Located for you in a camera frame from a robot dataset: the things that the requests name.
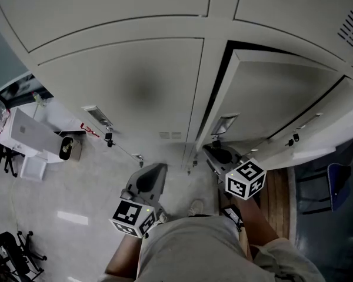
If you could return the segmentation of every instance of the blue chair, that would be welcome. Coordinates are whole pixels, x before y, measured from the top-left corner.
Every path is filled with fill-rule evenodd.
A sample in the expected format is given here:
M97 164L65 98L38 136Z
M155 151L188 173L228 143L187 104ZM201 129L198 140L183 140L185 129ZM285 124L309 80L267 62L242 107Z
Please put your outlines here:
M320 199L319 202L330 201L330 207L305 211L302 214L336 211L344 203L344 201L346 201L350 194L350 187L347 181L352 173L352 163L353 142L337 157L336 163L331 163L328 166L324 166L315 170L316 172L321 172L324 170L324 172L297 180L297 183L302 183L319 179L321 177L326 177L329 188L329 196L324 199Z

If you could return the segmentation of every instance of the cable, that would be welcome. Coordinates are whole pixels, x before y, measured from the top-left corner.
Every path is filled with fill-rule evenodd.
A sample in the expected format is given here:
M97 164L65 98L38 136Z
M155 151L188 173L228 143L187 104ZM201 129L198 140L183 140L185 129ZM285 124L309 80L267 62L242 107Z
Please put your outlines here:
M33 114L33 119L34 119L34 117L35 117L36 110L38 110L38 106L39 106L39 103L36 104L35 111L34 111L34 114Z
M16 219L16 228L17 228L17 233L18 233L18 220L17 220L17 214L16 214L16 209L14 208L14 203L13 203L13 187L14 187L14 184L16 183L17 179L14 178L14 181L13 181L13 184L12 184L12 187L11 187L11 202L12 202L12 210L14 212L14 217Z

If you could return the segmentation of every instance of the white tile floor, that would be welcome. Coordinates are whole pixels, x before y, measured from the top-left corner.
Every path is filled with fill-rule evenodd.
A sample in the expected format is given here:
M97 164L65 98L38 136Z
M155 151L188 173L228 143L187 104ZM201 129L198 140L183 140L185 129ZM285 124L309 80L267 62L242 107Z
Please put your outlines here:
M48 257L40 263L45 272L37 281L96 281L123 237L108 219L138 164L117 147L93 146L85 136L82 140L79 163L49 164L41 183L14 178L4 172L4 159L1 163L0 233L15 235L16 222L24 234L34 232L37 252ZM20 164L22 157L16 158ZM169 167L160 202L168 213L183 217L199 198L204 212L213 214L215 191L206 164L199 164L190 176ZM88 225L60 219L58 211L85 216Z

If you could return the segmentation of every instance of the locker vent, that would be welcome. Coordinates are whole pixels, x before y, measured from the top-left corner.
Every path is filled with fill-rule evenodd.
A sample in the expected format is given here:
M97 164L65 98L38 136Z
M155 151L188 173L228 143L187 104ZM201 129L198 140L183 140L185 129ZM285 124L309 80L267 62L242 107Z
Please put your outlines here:
M158 134L162 140L170 139L170 132L159 132ZM182 139L182 133L181 132L171 132L171 139Z
M164 140L164 139L170 139L170 133L169 132L159 132L159 137Z
M173 139L182 139L182 133L181 132L171 132L171 137Z
M347 42L348 45L353 47L353 12L350 11L345 18L345 22L341 25L337 33L340 38Z

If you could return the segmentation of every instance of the wooden board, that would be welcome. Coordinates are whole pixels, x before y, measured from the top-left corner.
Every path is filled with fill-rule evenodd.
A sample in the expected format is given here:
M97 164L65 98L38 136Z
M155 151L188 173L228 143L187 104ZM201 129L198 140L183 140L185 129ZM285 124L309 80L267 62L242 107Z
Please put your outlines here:
M289 238L289 187L286 169L267 171L260 209L277 235Z

